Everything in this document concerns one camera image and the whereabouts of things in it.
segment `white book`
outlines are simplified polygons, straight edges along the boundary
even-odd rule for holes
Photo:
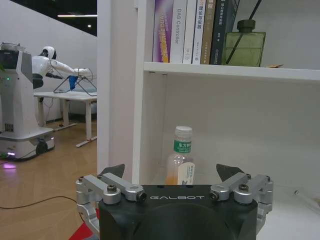
[[[183,63],[192,63],[192,51],[194,48],[195,23],[197,12],[197,0],[188,0],[186,6],[186,21],[183,48]]]
[[[206,0],[198,0],[197,6],[196,6],[196,16],[195,16],[192,64],[200,64],[200,60],[201,60],[205,11],[206,11]]]
[[[187,0],[173,0],[170,63],[182,64],[186,29]]]

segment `green glass bottle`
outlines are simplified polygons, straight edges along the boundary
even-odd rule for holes
[[[260,67],[265,45],[265,32],[252,32],[256,21],[241,20],[239,32],[228,32],[225,36],[223,65]]]

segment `red object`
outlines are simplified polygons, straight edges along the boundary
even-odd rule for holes
[[[99,218],[99,210],[96,209],[96,215]],[[92,236],[92,231],[87,227],[85,223],[82,223],[82,225],[75,231],[75,233],[69,238],[69,240],[83,240],[86,238],[89,238]]]

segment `ceiling light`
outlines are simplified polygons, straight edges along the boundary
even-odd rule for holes
[[[58,15],[58,18],[96,18],[97,14],[87,14],[87,15]]]

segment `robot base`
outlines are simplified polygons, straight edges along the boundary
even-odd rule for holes
[[[14,139],[0,134],[0,153],[16,161],[25,161],[55,148],[55,138],[50,132],[28,139]]]

